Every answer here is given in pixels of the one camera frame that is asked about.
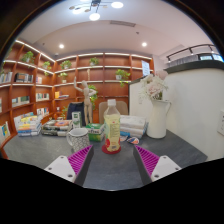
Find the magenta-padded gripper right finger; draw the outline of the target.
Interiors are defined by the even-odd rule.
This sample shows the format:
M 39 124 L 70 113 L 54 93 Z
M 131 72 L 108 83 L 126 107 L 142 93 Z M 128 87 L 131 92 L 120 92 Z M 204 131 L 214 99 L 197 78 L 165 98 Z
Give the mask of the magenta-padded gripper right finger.
M 181 169 L 167 155 L 157 156 L 138 145 L 133 149 L 133 155 L 144 185 L 159 180 Z

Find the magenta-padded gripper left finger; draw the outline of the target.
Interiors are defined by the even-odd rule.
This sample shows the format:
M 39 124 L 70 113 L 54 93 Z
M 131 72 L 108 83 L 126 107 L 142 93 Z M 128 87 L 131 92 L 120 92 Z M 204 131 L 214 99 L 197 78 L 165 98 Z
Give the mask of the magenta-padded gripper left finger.
M 45 171 L 82 186 L 93 155 L 94 147 L 89 145 L 68 157 L 59 156 L 45 168 Z

